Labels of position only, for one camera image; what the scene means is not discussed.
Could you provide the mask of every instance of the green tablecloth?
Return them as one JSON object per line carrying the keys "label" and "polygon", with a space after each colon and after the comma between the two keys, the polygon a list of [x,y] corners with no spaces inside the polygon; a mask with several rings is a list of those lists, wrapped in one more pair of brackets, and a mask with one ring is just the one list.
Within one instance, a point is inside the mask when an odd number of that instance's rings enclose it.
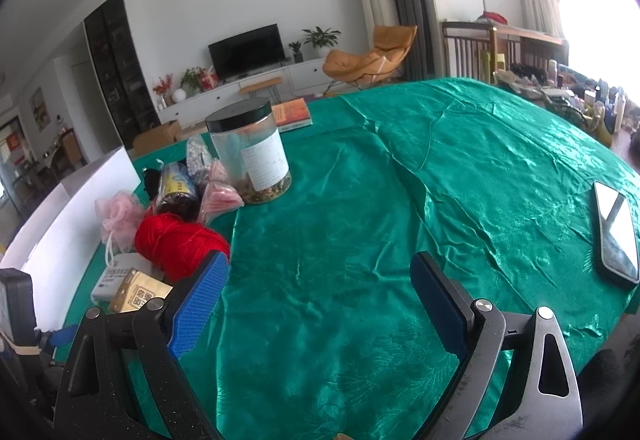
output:
{"label": "green tablecloth", "polygon": [[[213,224],[231,239],[232,274],[180,364],[226,438],[411,438],[457,366],[409,281],[419,250],[503,311],[551,307],[581,370],[632,295],[594,270],[592,184],[625,193],[638,221],[632,169],[564,120],[471,80],[310,110],[312,127],[283,135],[290,191]],[[183,156],[178,144],[136,168]],[[100,248],[68,322],[102,267]],[[488,424],[508,363],[502,354],[473,431]],[[142,388],[139,366],[132,376]]]}

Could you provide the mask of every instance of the white cabinet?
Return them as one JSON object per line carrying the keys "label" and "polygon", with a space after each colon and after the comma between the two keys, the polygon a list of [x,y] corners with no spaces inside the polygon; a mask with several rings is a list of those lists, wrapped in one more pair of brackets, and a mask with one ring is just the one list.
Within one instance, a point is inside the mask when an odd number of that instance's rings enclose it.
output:
{"label": "white cabinet", "polygon": [[172,120],[180,122],[180,126],[188,127],[202,122],[218,109],[242,100],[240,85],[237,82],[220,86],[211,91],[200,93],[180,103],[170,105],[159,114],[160,121],[166,123]]}
{"label": "white cabinet", "polygon": [[294,91],[322,86],[331,83],[331,79],[322,73],[324,60],[310,60],[289,68],[291,84]]}
{"label": "white cabinet", "polygon": [[[218,109],[249,98],[248,94],[240,94],[243,87],[276,77],[282,78],[282,83],[276,86],[282,102],[298,96],[322,94],[331,83],[331,79],[322,73],[323,64],[324,59],[319,58],[255,74],[171,105],[158,112],[158,116],[161,123],[177,120],[183,128],[186,128],[202,122]],[[269,89],[258,90],[256,95],[271,99]]]}

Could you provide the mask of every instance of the dark cabinet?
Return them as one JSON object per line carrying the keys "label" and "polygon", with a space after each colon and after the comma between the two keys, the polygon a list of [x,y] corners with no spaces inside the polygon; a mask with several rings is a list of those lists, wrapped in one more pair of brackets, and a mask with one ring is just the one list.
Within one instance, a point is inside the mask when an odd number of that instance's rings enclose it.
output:
{"label": "dark cabinet", "polygon": [[133,45],[124,0],[107,0],[84,20],[102,95],[127,149],[160,124]]}

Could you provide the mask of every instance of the wall picture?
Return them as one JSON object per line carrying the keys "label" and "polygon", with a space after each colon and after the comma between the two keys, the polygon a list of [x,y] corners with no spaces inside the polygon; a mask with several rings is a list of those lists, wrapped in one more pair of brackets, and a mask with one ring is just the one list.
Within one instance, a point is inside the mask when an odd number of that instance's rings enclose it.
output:
{"label": "wall picture", "polygon": [[49,125],[51,119],[49,118],[49,111],[47,111],[47,104],[44,102],[41,87],[36,89],[35,93],[31,96],[31,112],[38,126],[38,131],[42,132],[42,130]]}

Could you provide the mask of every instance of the black jar lid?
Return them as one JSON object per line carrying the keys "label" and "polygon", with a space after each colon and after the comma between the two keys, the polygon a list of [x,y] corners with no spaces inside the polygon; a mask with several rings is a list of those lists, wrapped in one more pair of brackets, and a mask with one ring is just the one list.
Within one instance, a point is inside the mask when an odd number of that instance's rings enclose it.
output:
{"label": "black jar lid", "polygon": [[210,133],[226,133],[259,122],[271,114],[266,98],[248,98],[218,109],[205,122]]}

